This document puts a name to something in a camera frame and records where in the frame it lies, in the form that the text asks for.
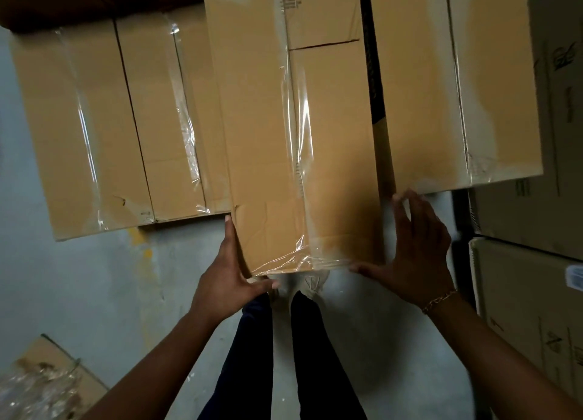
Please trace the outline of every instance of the dark blue pants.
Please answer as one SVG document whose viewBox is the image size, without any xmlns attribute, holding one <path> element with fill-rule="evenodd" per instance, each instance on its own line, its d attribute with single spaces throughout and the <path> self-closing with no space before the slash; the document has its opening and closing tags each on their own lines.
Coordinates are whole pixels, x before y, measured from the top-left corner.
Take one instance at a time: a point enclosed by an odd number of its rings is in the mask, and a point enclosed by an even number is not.
<svg viewBox="0 0 583 420">
<path fill-rule="evenodd" d="M 298 292 L 291 314 L 302 420 L 366 419 L 328 339 L 316 302 Z M 264 294 L 243 308 L 215 393 L 199 420 L 270 419 L 272 391 L 273 325 L 269 297 Z"/>
</svg>

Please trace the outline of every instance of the forearm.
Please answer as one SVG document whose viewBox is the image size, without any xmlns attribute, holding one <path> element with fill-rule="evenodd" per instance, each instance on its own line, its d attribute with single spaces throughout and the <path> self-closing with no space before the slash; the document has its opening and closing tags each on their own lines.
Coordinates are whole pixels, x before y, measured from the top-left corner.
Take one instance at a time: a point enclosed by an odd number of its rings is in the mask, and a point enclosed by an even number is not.
<svg viewBox="0 0 583 420">
<path fill-rule="evenodd" d="M 163 419 L 213 333 L 214 326 L 183 317 L 164 340 L 116 384 L 84 420 Z"/>
<path fill-rule="evenodd" d="M 581 419 L 583 409 L 494 333 L 454 295 L 430 317 L 478 384 L 500 420 Z"/>
</svg>

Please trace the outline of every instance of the crumpled clear plastic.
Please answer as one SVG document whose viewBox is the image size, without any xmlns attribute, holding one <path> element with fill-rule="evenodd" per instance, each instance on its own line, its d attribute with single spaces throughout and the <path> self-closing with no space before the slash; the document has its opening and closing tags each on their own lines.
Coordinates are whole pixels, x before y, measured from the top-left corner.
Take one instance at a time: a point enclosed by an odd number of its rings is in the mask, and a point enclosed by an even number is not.
<svg viewBox="0 0 583 420">
<path fill-rule="evenodd" d="M 58 370 L 52 365 L 15 366 L 0 377 L 0 419 L 73 420 L 80 418 L 77 365 Z"/>
</svg>

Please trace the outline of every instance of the hand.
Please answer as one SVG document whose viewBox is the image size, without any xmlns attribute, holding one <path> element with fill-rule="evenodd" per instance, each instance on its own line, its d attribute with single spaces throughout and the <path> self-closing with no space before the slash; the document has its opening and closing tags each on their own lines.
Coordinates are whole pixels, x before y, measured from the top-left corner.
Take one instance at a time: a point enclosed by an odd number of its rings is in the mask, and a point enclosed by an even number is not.
<svg viewBox="0 0 583 420">
<path fill-rule="evenodd" d="M 257 296 L 278 288 L 264 279 L 249 284 L 243 277 L 237 256 L 237 234 L 231 217 L 224 220 L 224 240 L 215 261 L 200 277 L 189 313 L 203 317 L 214 328 Z"/>
<path fill-rule="evenodd" d="M 409 199 L 411 220 L 404 210 L 404 198 Z M 422 309 L 455 290 L 445 260 L 451 237 L 426 200 L 411 190 L 404 198 L 394 195 L 392 200 L 397 228 L 395 260 L 385 267 L 360 263 L 351 269 Z"/>
</svg>

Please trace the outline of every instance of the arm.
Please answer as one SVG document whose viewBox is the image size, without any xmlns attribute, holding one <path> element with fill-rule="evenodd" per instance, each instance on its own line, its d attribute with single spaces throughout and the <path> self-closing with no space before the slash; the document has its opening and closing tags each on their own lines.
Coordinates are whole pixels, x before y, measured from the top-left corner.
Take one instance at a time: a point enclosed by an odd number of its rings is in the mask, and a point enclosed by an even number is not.
<svg viewBox="0 0 583 420">
<path fill-rule="evenodd" d="M 227 216 L 219 254 L 200 277 L 190 311 L 84 420 L 163 419 L 219 323 L 277 286 L 271 280 L 247 283 L 237 260 L 235 227 Z"/>
<path fill-rule="evenodd" d="M 431 205 L 408 191 L 411 219 L 403 199 L 393 198 L 397 254 L 391 265 L 357 264 L 353 269 L 375 279 L 419 308 L 455 289 L 445 256 L 451 238 Z M 492 331 L 459 294 L 429 309 L 429 317 L 489 397 L 501 420 L 583 418 L 572 398 Z"/>
</svg>

